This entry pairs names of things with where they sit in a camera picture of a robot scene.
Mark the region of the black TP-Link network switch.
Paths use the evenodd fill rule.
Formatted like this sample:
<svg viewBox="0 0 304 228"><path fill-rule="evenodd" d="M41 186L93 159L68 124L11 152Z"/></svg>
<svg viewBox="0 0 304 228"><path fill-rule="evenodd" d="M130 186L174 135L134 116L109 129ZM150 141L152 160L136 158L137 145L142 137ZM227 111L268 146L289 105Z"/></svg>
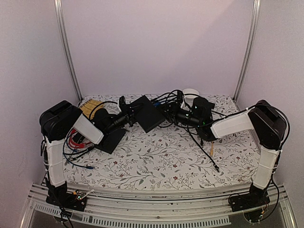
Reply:
<svg viewBox="0 0 304 228"><path fill-rule="evenodd" d="M131 102L131 106L135 108L135 120L146 133L165 121L162 113L145 95Z"/></svg>

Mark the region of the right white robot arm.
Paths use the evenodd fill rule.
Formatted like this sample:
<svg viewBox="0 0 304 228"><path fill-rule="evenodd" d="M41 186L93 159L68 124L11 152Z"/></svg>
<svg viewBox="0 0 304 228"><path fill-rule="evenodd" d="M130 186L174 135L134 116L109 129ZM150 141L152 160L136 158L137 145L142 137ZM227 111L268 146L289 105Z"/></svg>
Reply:
<svg viewBox="0 0 304 228"><path fill-rule="evenodd" d="M249 192L231 195L228 203L233 212L269 204L267 189L273 183L282 147L290 133L286 115L266 100L216 120L212 117L215 105L207 99L196 97L188 111L182 108L184 104L182 97L165 104L165 118L173 124L184 124L187 129L194 128L202 141L212 142L237 132L253 131L260 145L256 174Z"/></svg>

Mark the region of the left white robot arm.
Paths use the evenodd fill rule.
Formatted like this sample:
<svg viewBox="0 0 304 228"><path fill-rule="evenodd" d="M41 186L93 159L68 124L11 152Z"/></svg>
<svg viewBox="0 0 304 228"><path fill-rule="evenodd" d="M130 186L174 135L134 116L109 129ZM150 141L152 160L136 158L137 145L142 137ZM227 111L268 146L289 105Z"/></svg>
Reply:
<svg viewBox="0 0 304 228"><path fill-rule="evenodd" d="M86 117L83 111L64 100L45 111L39 119L43 142L41 155L47 171L46 202L60 209L84 211L87 202L86 193L69 193L63 171L64 148L68 135L73 129L84 136L93 147L111 154L125 135L126 124L132 126L136 114L143 108L142 103L126 104L120 97L119 114L109 114L106 109L94 108L94 117Z"/></svg>

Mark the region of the white bowl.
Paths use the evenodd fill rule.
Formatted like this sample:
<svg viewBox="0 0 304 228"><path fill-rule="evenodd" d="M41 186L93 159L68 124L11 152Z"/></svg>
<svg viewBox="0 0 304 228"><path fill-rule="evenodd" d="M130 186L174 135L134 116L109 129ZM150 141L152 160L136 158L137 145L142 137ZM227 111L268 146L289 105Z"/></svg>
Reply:
<svg viewBox="0 0 304 228"><path fill-rule="evenodd" d="M192 88L186 88L186 89L183 89L183 94L184 94L184 99L185 99L185 102L190 104L193 102L193 100L198 96L200 95L199 91L195 90L195 89L192 89Z"/></svg>

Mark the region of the aluminium front rail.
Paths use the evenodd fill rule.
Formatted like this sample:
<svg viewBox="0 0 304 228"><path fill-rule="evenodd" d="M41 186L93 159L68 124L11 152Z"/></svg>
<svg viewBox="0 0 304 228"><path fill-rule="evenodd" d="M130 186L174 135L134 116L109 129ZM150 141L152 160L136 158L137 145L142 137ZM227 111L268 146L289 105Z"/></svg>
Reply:
<svg viewBox="0 0 304 228"><path fill-rule="evenodd" d="M87 191L83 212L71 211L75 227L104 228L295 228L297 223L283 185L270 186L264 219L246 220L233 211L233 195L247 193L248 184L192 190L119 190L68 184L68 190Z"/></svg>

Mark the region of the right aluminium frame post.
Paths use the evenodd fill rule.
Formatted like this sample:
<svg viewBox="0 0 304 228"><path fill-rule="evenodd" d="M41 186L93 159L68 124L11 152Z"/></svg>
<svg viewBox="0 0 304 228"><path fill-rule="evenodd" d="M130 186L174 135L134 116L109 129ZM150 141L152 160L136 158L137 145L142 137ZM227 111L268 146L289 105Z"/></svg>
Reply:
<svg viewBox="0 0 304 228"><path fill-rule="evenodd" d="M233 95L233 100L235 102L237 102L239 100L241 90L242 90L243 84L245 82L247 68L249 66L250 56L251 56L252 48L254 45L256 29L257 29L258 20L259 20L260 6L261 6L261 0L253 1L253 8L252 8L252 15L251 15L247 45L245 48L245 54L244 54L243 62L241 65L241 69L240 69L240 73L239 73L239 77L238 77L238 81L237 81L237 86L236 86L236 89L235 89L234 95Z"/></svg>

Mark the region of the aluminium frame post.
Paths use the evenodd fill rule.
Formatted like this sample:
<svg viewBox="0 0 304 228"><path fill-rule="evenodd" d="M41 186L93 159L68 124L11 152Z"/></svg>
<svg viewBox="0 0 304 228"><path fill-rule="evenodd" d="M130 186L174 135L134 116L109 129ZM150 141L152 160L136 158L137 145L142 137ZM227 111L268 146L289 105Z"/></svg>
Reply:
<svg viewBox="0 0 304 228"><path fill-rule="evenodd" d="M63 46L65 58L66 58L67 67L68 67L69 74L70 74L71 81L72 81L72 86L74 88L78 101L81 101L83 99L83 96L81 93L78 79L76 77L75 67L73 64L72 55L71 55L71 51L70 51L70 47L69 47L65 20L64 20L63 7L62 7L62 1L54 0L54 6L55 6L55 14L56 14L56 18L57 18L58 29L59 29L61 42L62 42L62 46Z"/></svg>
<svg viewBox="0 0 304 228"><path fill-rule="evenodd" d="M260 6L261 6L261 0L253 1L253 8L252 8L252 15L251 15L247 45L245 48L245 54L244 54L243 62L241 65L241 69L240 69L240 73L239 73L239 77L238 77L238 81L237 81L237 86L236 86L236 89L235 89L234 95L233 95L233 100L235 102L237 102L239 100L241 90L242 90L243 84L245 82L247 68L249 66L250 56L251 56L252 48L254 45L256 29L257 29L258 20L259 20Z"/></svg>

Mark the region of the left aluminium frame post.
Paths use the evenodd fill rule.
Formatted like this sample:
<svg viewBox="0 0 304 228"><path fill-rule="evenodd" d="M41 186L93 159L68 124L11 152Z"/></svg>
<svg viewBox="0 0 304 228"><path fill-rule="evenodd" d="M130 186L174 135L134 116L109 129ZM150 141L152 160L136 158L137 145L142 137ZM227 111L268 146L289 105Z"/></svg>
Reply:
<svg viewBox="0 0 304 228"><path fill-rule="evenodd" d="M56 18L57 18L58 29L59 29L61 42L62 42L62 46L63 46L65 58L66 58L67 67L68 67L69 74L70 74L71 81L72 81L72 86L74 88L78 101L81 101L83 99L83 96L81 93L78 79L76 77L75 67L73 64L72 55L71 55L71 51L70 51L70 47L69 47L65 20L64 20L63 7L62 7L62 1L54 0L54 6L55 6L55 14L56 14Z"/></svg>

